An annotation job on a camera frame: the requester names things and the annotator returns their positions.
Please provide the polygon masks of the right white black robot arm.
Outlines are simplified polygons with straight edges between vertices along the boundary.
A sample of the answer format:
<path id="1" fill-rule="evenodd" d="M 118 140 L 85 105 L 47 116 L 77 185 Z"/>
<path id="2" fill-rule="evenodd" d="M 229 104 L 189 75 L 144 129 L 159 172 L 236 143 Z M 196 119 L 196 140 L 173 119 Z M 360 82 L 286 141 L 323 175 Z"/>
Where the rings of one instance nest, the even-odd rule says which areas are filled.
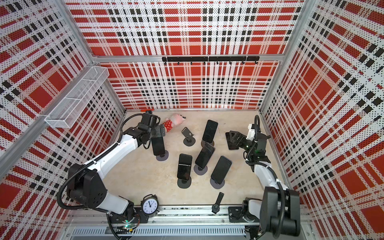
<path id="1" fill-rule="evenodd" d="M 246 198 L 242 211 L 231 214 L 230 218 L 249 223 L 258 220 L 262 233 L 272 233 L 276 239 L 281 235 L 297 237 L 301 232 L 300 196 L 286 186 L 273 170 L 266 155 L 269 138 L 252 128 L 246 136 L 237 131 L 228 133 L 228 142 L 244 150 L 245 163 L 251 167 L 264 188 L 261 200 Z"/>

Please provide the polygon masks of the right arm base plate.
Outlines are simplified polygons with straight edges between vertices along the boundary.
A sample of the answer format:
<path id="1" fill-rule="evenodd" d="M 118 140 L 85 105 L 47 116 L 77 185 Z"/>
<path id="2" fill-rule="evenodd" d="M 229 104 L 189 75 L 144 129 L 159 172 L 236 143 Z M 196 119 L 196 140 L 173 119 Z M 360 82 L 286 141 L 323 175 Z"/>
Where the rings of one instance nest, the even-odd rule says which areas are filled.
<path id="1" fill-rule="evenodd" d="M 228 207 L 230 223 L 259 223 L 260 220 L 242 207 Z"/>

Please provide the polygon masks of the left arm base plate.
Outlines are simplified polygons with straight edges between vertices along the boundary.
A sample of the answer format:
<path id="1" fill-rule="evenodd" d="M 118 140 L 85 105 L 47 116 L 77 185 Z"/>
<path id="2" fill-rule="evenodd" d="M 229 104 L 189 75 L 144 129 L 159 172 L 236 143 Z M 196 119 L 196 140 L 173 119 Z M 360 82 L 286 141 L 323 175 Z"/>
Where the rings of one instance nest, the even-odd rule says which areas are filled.
<path id="1" fill-rule="evenodd" d="M 112 224 L 146 224 L 148 216 L 146 216 L 141 207 L 133 207 L 126 210 L 123 214 L 114 212 L 107 213 L 108 218 Z"/>

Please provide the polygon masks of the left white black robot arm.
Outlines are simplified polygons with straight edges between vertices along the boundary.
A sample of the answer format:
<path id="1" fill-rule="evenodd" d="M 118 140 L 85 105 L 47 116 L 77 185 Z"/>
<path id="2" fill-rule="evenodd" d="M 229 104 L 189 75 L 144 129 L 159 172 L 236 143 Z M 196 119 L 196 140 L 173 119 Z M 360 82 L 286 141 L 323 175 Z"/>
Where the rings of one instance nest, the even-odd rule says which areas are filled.
<path id="1" fill-rule="evenodd" d="M 56 201 L 64 210 L 91 209 L 111 216 L 116 214 L 126 221 L 136 213 L 134 203 L 109 193 L 103 182 L 108 172 L 128 154 L 140 146 L 147 148 L 152 139 L 164 137 L 166 130 L 160 117 L 152 111 L 139 113 L 141 121 L 127 130 L 120 129 L 119 137 L 95 158 L 82 165 L 74 164 L 68 178 L 59 188 Z"/>

